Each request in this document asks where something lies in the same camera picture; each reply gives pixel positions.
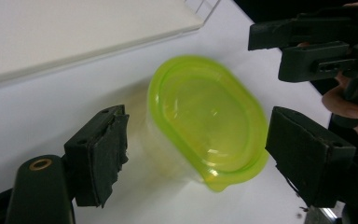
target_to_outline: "green lid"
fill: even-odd
[[[168,60],[153,76],[147,104],[210,189],[247,181],[266,165],[263,110],[221,64],[199,56]]]

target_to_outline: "white surface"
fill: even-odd
[[[202,24],[183,0],[0,0],[0,80]]]
[[[250,24],[224,0],[196,34],[0,83],[0,192],[11,188],[23,162],[62,155],[63,144],[95,113],[125,104],[130,161],[105,208],[76,207],[77,223],[303,223],[299,207],[305,204],[273,160],[256,178],[213,193],[202,184],[159,175],[139,140],[148,80],[163,62],[181,54],[208,56],[227,66],[259,99],[268,119],[280,105],[327,124],[329,113],[309,83],[278,80],[279,51],[247,51]]]

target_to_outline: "white table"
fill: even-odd
[[[45,154],[63,154],[63,144],[99,110],[126,105],[129,162],[119,173],[105,208],[78,208],[77,223],[303,223],[305,206],[270,159],[254,179],[209,191],[193,181],[161,176],[139,140],[148,80],[166,60],[199,54],[227,66],[264,107],[289,107],[327,125],[329,113],[309,83],[277,79],[280,52],[247,50],[252,22],[223,0],[204,27],[94,61],[0,82],[0,192],[13,185],[17,168]]]

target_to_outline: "dark background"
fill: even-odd
[[[341,7],[354,1],[345,0],[234,0],[238,6],[254,21],[276,21],[294,18],[298,13],[314,12],[323,7]],[[321,93],[337,85],[334,79],[312,82]],[[340,135],[358,148],[358,134],[352,129],[343,129],[330,122],[329,130]]]

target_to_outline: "plastic container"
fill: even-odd
[[[214,191],[253,178],[268,160],[259,103],[224,66],[204,57],[175,57],[157,70],[146,127],[163,170],[196,171]]]

